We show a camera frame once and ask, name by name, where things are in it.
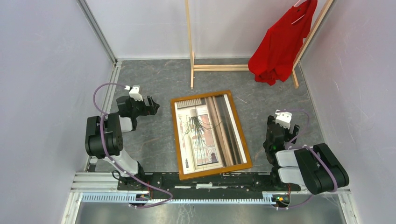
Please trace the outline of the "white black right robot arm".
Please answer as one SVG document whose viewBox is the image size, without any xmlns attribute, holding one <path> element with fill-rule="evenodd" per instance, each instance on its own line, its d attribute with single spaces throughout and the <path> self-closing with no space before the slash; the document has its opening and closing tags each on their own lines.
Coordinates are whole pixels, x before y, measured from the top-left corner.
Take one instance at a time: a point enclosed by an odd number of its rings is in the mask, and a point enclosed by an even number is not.
<svg viewBox="0 0 396 224">
<path fill-rule="evenodd" d="M 349 175 L 327 144 L 295 144 L 300 127 L 291 126 L 291 118 L 289 112 L 277 112 L 267 119 L 263 148 L 273 166 L 271 187 L 282 190 L 288 184 L 301 185 L 313 195 L 347 187 Z"/>
</svg>

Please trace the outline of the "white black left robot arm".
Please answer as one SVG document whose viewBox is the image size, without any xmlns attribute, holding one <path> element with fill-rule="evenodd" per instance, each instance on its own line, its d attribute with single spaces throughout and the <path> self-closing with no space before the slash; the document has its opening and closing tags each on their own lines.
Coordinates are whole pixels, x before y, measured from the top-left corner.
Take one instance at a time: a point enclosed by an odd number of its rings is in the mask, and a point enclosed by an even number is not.
<svg viewBox="0 0 396 224">
<path fill-rule="evenodd" d="M 141 164 L 123 149 L 123 133 L 137 129 L 139 116 L 155 115 L 160 108 L 151 96 L 139 101 L 130 96 L 116 99 L 118 111 L 89 117 L 86 124 L 85 149 L 89 156 L 109 162 L 117 171 L 119 180 L 135 190 L 143 189 L 147 178 Z"/>
</svg>

